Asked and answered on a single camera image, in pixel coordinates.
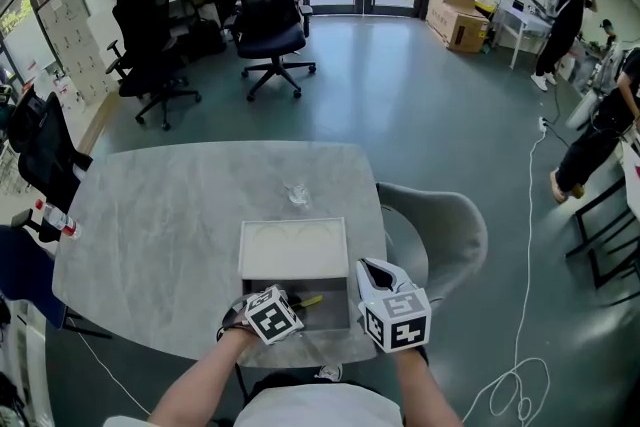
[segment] forearm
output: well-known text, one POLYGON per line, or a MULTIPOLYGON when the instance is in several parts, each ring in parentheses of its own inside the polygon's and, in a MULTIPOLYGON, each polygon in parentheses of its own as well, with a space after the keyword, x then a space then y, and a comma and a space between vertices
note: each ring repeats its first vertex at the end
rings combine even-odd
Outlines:
POLYGON ((638 110, 635 98, 633 98, 633 93, 631 92, 631 79, 626 73, 620 74, 618 78, 618 89, 620 89, 622 98, 624 98, 624 103, 627 104, 631 114, 633 114, 633 119, 637 119, 638 116, 640 116, 640 110, 638 110))
POLYGON ((395 360, 407 427, 462 427, 422 356, 407 350, 395 360))
POLYGON ((209 423, 235 363, 255 337, 227 331, 218 344, 164 394, 149 422, 159 427, 203 427, 209 423))

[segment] white cable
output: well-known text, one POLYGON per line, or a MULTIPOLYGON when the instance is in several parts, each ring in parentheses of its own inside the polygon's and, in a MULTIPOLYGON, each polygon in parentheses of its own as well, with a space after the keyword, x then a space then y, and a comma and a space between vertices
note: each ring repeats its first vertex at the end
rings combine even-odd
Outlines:
POLYGON ((513 403, 513 400, 516 398, 516 395, 518 395, 519 396, 518 420, 520 420, 522 427, 527 427, 531 422, 533 422, 535 417, 538 416, 538 413, 542 411, 542 407, 544 406, 544 401, 546 400, 547 394, 549 393, 549 388, 551 387, 551 377, 549 375, 549 368, 547 367, 547 364, 543 359, 527 358, 518 363, 518 343, 520 342, 520 332, 522 331, 522 326, 524 325, 524 319, 527 315, 527 303, 529 301, 529 291, 531 289, 531 240, 533 238, 533 195, 532 195, 533 153, 536 151, 536 147, 538 146, 538 144, 540 144, 544 140, 546 135, 547 135, 546 131, 543 132, 542 137, 534 143, 533 148, 531 148, 531 152, 529 152, 529 242, 527 244, 527 291, 524 295, 524 303, 522 305, 522 317, 520 318, 520 325, 518 326, 518 332, 516 333, 515 351, 513 356, 513 367, 511 367, 504 374, 500 375, 497 379, 490 382, 487 386, 482 388, 480 392, 478 392, 478 394, 476 395, 476 398, 473 401, 473 404, 471 404, 471 407, 469 408, 469 411, 462 419, 463 423, 466 422, 467 418, 469 418, 469 415, 471 415, 471 412, 473 411, 473 408, 476 406, 476 403, 480 399, 480 396, 491 387, 494 387, 493 391, 491 392, 491 396, 489 397, 489 411, 491 411, 491 414, 493 416, 501 416, 507 409, 509 409, 509 407, 513 403), (524 395, 522 379, 520 378, 517 372, 519 367, 529 362, 540 363, 544 367, 544 372, 547 376, 547 387, 544 390, 544 395, 542 396, 540 405, 535 410, 535 412, 532 411, 531 399, 524 395), (500 385, 509 376, 513 376, 513 378, 515 379, 516 389, 514 390, 513 395, 511 395, 509 402, 507 402, 507 404, 500 411, 496 412, 493 406, 493 397, 496 391, 498 391, 498 388, 500 388, 500 385))
MULTIPOLYGON (((76 327, 76 323, 73 321, 73 319, 69 319, 71 321, 71 323, 73 324, 74 327, 76 327)), ((84 336, 82 336, 82 334, 78 333, 78 336, 82 339, 82 341, 84 342, 84 344, 87 346, 87 349, 89 349, 91 351, 91 354, 93 354, 93 357, 96 358, 96 361, 98 363, 100 363, 100 365, 102 366, 102 368, 104 368, 107 371, 107 374, 109 374, 109 377, 111 377, 111 379, 113 379, 115 381, 115 383, 120 386, 120 388, 122 388, 124 390, 124 392, 129 396, 129 398, 131 400, 133 400, 136 405, 142 409, 145 413, 147 413, 148 415, 151 415, 151 413, 149 411, 147 411, 144 407, 142 407, 142 404, 140 404, 140 402, 138 402, 136 399, 133 398, 133 395, 131 395, 131 393, 129 393, 127 391, 127 389, 122 385, 122 383, 120 383, 120 381, 118 381, 115 377, 113 377, 113 374, 111 373, 111 370, 109 370, 107 368, 107 365, 105 365, 102 361, 100 361, 100 358, 98 358, 98 356, 96 355, 95 352, 93 352, 93 349, 91 348, 91 346, 87 343, 87 341, 84 339, 84 336)))

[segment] gray marble table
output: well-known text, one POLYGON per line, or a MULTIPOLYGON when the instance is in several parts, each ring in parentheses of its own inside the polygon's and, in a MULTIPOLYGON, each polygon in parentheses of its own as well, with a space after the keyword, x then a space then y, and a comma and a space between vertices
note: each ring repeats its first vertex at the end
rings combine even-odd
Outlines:
POLYGON ((215 343, 242 295, 242 221, 344 217, 350 329, 303 331, 256 344, 247 366, 285 368, 375 356, 357 319, 355 262, 386 260, 380 203, 360 148, 306 142, 220 142, 108 156, 89 169, 70 215, 78 240, 63 237, 53 291, 92 322, 124 338, 198 359, 215 343), (304 184, 308 207, 285 185, 304 184))

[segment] brown shoe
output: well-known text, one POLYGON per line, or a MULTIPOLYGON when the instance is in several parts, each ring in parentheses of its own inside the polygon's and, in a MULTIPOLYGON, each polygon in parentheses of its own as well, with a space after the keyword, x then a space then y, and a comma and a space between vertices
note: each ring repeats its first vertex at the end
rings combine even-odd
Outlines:
POLYGON ((571 194, 573 194, 573 197, 576 199, 582 198, 582 196, 584 196, 584 185, 575 185, 573 189, 571 189, 571 194))
POLYGON ((551 171, 551 193, 553 194, 553 197, 556 199, 556 201, 560 204, 564 203, 565 201, 567 201, 567 196, 565 195, 564 192, 562 192, 560 190, 560 187, 558 187, 558 182, 556 181, 556 173, 558 172, 557 169, 554 169, 553 171, 551 171))

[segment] chair base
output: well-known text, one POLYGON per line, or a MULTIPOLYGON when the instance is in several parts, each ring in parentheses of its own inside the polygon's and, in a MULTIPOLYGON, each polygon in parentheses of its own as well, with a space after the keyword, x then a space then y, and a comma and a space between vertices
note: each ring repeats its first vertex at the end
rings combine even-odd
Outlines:
POLYGON ((293 86, 293 97, 300 98, 302 96, 302 89, 296 81, 293 80, 293 77, 287 71, 290 68, 304 68, 305 66, 309 67, 309 73, 316 72, 316 63, 311 61, 304 61, 298 63, 285 63, 282 60, 282 56, 272 57, 271 63, 265 64, 256 64, 255 66, 247 66, 242 71, 243 77, 248 77, 250 71, 265 71, 266 73, 260 77, 260 80, 255 83, 255 85, 249 90, 249 94, 247 95, 247 101, 253 102, 255 98, 255 93, 258 89, 265 85, 267 80, 269 80, 274 75, 282 75, 289 84, 293 86))
POLYGON ((196 103, 200 103, 200 101, 202 100, 202 96, 200 96, 200 93, 198 91, 176 91, 175 87, 176 86, 186 86, 188 84, 186 79, 171 79, 169 80, 160 90, 160 92, 155 93, 154 95, 152 95, 151 97, 151 101, 144 106, 144 109, 142 109, 137 115, 136 115, 136 121, 140 124, 140 125, 144 125, 145 124, 145 120, 142 117, 144 114, 146 114, 149 110, 151 110, 153 107, 155 107, 158 104, 162 104, 162 113, 163 113, 163 118, 162 118, 162 130, 169 130, 171 128, 171 125, 169 124, 169 122, 167 121, 167 102, 171 99, 171 98, 177 98, 178 96, 195 96, 195 100, 196 103))

